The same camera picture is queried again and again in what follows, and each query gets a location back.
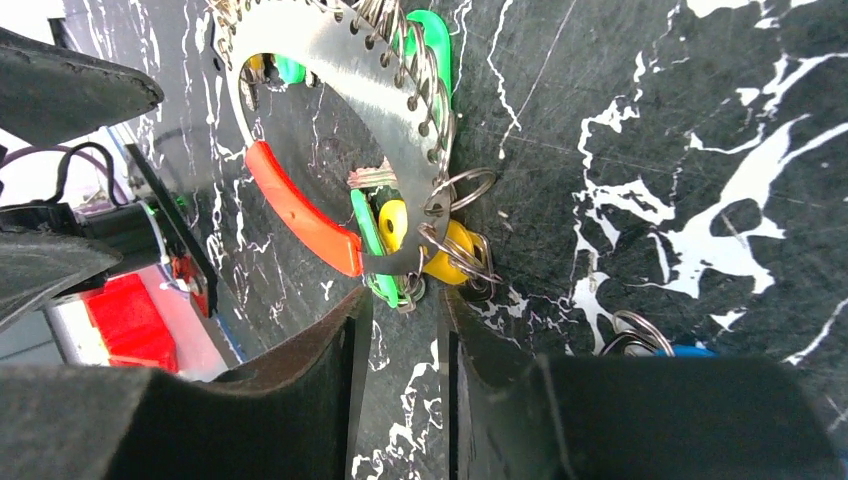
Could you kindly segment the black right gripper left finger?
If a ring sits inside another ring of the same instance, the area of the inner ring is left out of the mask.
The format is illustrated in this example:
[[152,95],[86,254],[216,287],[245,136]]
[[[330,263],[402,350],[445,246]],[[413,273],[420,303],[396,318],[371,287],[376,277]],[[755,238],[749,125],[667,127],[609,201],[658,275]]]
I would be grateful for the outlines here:
[[1,371],[5,479],[346,479],[372,336],[359,287],[211,382],[155,368]]

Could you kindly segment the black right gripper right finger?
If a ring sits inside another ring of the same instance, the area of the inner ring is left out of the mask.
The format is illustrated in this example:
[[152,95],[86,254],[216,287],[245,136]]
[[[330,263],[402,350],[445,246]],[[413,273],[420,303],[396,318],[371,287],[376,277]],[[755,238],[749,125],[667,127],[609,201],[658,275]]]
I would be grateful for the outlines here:
[[529,355],[439,296],[452,479],[843,479],[801,389],[756,358]]

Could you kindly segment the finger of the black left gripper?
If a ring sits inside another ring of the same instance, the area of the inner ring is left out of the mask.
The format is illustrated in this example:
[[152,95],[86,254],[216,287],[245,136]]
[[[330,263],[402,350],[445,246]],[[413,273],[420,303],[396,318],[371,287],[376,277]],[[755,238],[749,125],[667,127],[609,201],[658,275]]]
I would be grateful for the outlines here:
[[163,100],[139,70],[1,30],[1,128],[29,144],[85,136]]
[[79,229],[1,228],[1,329],[58,294],[119,265],[124,255]]

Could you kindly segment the blue key tag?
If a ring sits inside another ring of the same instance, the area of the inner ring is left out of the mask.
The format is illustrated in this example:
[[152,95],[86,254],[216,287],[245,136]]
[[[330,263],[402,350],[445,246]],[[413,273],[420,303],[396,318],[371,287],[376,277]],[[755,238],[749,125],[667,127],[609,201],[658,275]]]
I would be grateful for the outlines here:
[[630,310],[612,316],[613,337],[599,356],[711,358],[716,353],[700,346],[673,344],[653,323]]

